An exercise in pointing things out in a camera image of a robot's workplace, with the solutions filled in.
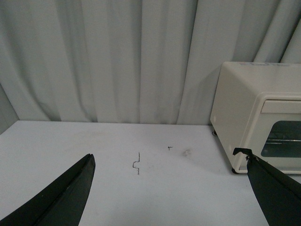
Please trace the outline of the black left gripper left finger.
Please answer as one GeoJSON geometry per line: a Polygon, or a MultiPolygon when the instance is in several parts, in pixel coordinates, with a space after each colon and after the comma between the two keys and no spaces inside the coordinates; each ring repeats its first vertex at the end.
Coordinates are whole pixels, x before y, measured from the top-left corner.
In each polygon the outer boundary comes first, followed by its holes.
{"type": "Polygon", "coordinates": [[[77,226],[95,173],[87,154],[46,188],[0,221],[2,226],[77,226]]]}

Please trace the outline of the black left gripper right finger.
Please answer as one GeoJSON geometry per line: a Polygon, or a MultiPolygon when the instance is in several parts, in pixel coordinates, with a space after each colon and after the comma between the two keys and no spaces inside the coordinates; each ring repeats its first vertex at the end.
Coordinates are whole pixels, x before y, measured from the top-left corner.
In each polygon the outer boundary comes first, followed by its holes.
{"type": "Polygon", "coordinates": [[[247,175],[258,204],[270,226],[301,224],[301,184],[268,164],[251,149],[235,148],[233,155],[243,153],[247,175]]]}

